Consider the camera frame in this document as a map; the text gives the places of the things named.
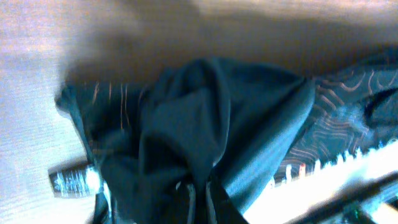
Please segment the black orange patterned jersey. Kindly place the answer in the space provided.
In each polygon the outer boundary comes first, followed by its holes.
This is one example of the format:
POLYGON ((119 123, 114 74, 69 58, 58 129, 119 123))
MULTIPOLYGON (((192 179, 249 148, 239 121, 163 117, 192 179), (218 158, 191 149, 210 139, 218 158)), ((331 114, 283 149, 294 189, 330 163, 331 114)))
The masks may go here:
POLYGON ((94 223, 364 223, 361 202, 397 195, 396 49, 313 78, 205 58, 55 102, 88 162, 53 192, 94 195, 94 223))

